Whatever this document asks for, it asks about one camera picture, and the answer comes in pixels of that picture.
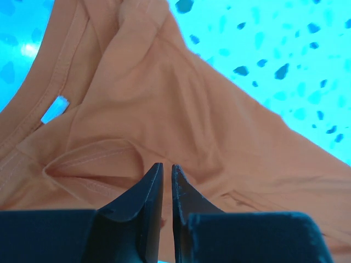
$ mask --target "garment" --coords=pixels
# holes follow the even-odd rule
[[[70,106],[42,124],[58,95]],[[162,162],[160,260],[174,262],[180,164],[225,211],[308,213],[351,261],[351,169],[190,52],[166,0],[56,0],[0,124],[0,209],[100,208]]]

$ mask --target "clothing label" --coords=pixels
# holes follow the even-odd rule
[[[65,112],[70,102],[63,96],[58,96],[56,100],[51,104],[48,111],[44,114],[41,121],[44,124],[52,121],[54,118],[60,116]]]

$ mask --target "brown shirt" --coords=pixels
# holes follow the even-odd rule
[[[58,95],[70,106],[43,125]],[[100,208],[162,162],[160,260],[174,262],[180,164],[225,211],[308,213],[351,262],[351,169],[191,53],[166,0],[56,0],[0,127],[0,209]]]

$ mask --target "spotted table surface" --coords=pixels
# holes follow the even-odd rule
[[[286,124],[351,164],[350,0],[169,0],[188,47]],[[0,111],[53,0],[0,1]]]

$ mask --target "light blue tag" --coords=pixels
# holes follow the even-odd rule
[[[51,104],[48,111],[44,114],[41,121],[44,124],[52,121],[54,118],[60,116],[65,112],[70,102],[63,96],[58,96],[56,100]]]

